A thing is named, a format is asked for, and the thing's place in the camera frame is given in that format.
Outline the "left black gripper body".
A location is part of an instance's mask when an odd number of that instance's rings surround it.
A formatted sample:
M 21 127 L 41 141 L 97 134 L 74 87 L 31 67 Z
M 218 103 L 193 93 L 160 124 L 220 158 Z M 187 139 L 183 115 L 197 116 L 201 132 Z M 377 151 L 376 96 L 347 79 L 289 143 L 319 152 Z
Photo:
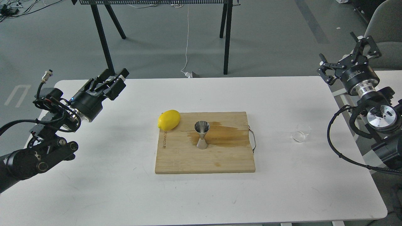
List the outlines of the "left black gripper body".
M 106 96 L 102 91 L 92 92 L 85 86 L 71 98 L 71 108 L 75 109 L 82 120 L 92 122 L 102 110 Z

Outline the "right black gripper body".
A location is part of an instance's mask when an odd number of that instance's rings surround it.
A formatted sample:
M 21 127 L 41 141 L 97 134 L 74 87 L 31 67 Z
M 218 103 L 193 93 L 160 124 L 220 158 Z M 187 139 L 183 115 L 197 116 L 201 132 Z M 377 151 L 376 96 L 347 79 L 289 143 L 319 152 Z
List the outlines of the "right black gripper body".
M 379 77 L 367 62 L 353 63 L 351 60 L 344 59 L 338 64 L 344 66 L 338 69 L 338 77 L 348 95 L 357 96 L 356 86 L 363 81 L 371 81 L 373 87 L 376 87 L 380 82 Z

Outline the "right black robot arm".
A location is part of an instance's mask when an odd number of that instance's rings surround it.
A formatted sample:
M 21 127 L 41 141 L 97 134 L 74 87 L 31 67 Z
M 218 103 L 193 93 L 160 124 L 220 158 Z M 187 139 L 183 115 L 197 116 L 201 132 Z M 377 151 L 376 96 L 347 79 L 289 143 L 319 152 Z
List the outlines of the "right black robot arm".
M 319 54 L 322 63 L 317 74 L 328 85 L 339 79 L 350 96 L 358 96 L 357 106 L 344 105 L 331 118 L 326 136 L 330 148 L 339 158 L 368 170 L 391 175 L 401 175 L 401 101 L 392 106 L 395 92 L 389 86 L 376 90 L 380 79 L 369 66 L 369 59 L 381 57 L 381 52 L 371 36 L 357 37 L 350 54 L 337 63 L 329 63 Z M 344 111 L 350 111 L 350 128 L 360 137 L 374 139 L 373 154 L 386 166 L 370 166 L 357 163 L 340 153 L 331 142 L 330 129 L 335 119 Z

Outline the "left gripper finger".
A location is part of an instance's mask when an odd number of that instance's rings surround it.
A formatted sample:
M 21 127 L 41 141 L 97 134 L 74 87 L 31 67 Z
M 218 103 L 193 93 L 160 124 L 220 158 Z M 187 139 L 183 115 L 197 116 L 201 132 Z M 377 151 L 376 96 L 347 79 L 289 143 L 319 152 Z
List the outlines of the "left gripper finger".
M 106 96 L 110 100 L 115 100 L 119 94 L 125 89 L 126 84 L 124 77 L 113 77 L 105 82 L 103 82 L 98 88 L 97 91 L 100 91 L 101 94 Z
M 96 93 L 97 88 L 105 81 L 112 79 L 113 77 L 124 77 L 125 79 L 129 76 L 129 71 L 123 68 L 119 73 L 113 73 L 110 69 L 104 70 L 99 76 L 94 78 L 89 84 L 89 91 Z

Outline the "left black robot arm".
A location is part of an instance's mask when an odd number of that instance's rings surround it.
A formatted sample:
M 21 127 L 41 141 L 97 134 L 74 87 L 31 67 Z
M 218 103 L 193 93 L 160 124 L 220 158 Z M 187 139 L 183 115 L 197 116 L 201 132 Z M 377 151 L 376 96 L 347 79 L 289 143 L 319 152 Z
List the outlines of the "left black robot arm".
M 43 88 L 52 70 L 45 72 L 36 91 L 33 104 L 46 111 L 42 119 L 15 120 L 1 127 L 1 134 L 14 125 L 29 122 L 35 126 L 26 148 L 16 150 L 1 157 L 1 192 L 17 182 L 45 173 L 62 161 L 75 158 L 79 145 L 68 142 L 57 132 L 76 132 L 83 121 L 92 122 L 102 110 L 105 99 L 115 100 L 126 87 L 125 79 L 129 72 L 119 73 L 104 70 L 99 76 L 89 79 L 69 100 L 63 100 L 63 92 L 58 88 Z

